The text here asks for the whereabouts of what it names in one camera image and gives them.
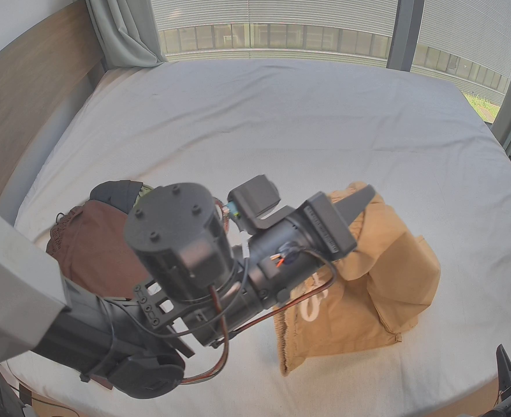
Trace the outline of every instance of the white bed sheet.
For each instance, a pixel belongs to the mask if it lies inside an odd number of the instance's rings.
[[[82,383],[33,353],[10,360],[14,374],[90,417],[422,415],[495,378],[497,345],[511,357],[511,163],[452,83],[272,59],[114,71],[51,153],[16,227],[44,246],[57,213],[106,180],[196,181],[225,198],[260,173],[293,206],[368,182],[426,237],[439,290],[402,343],[309,359],[283,378],[268,320],[234,339],[216,379],[153,400]],[[187,341],[197,351],[187,375],[218,358]]]

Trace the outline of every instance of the bed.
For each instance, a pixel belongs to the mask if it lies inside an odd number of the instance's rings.
[[[274,59],[110,71],[42,166],[15,226],[44,246],[57,213],[100,182],[195,181],[225,198],[260,173],[293,206],[351,181],[373,184],[426,237],[441,262],[440,286],[402,343],[309,359],[283,378],[265,321],[233,340],[216,379],[153,400],[82,383],[33,353],[9,360],[9,369],[89,417],[418,416],[493,385],[497,345],[511,357],[511,163],[452,83]],[[187,375],[219,356],[186,341],[197,352]],[[438,415],[462,412],[447,409]]]

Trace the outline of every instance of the bed frame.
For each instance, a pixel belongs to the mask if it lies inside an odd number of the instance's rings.
[[[88,73],[99,71],[102,58],[85,0],[52,14],[1,50],[0,198],[18,164],[25,166],[28,146]]]

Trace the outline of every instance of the white drawstring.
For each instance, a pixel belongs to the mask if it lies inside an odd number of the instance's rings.
[[[318,287],[322,286],[323,284],[325,284],[324,282],[321,282],[319,280],[319,276],[317,276],[317,274],[313,274],[312,278],[313,278],[313,283],[312,283],[311,289],[309,289],[309,290],[313,290],[313,289],[318,288]],[[314,296],[310,296],[309,298],[306,298],[304,301],[302,301],[299,304],[301,317],[305,321],[315,320],[317,318],[317,316],[319,315],[319,305],[325,298],[327,298],[328,294],[329,294],[329,289],[326,288],[323,292],[320,292],[319,294],[314,295]],[[308,315],[309,300],[312,301],[311,315]]]

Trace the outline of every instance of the folded clothing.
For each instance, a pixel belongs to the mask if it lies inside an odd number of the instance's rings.
[[[365,187],[355,182],[329,195],[337,202]],[[437,257],[414,237],[376,194],[350,224],[358,247],[335,263],[339,279],[311,301],[277,314],[280,371],[286,376],[307,357],[379,348],[402,341],[431,305],[440,278]],[[293,289],[294,299],[330,278],[327,268]]]

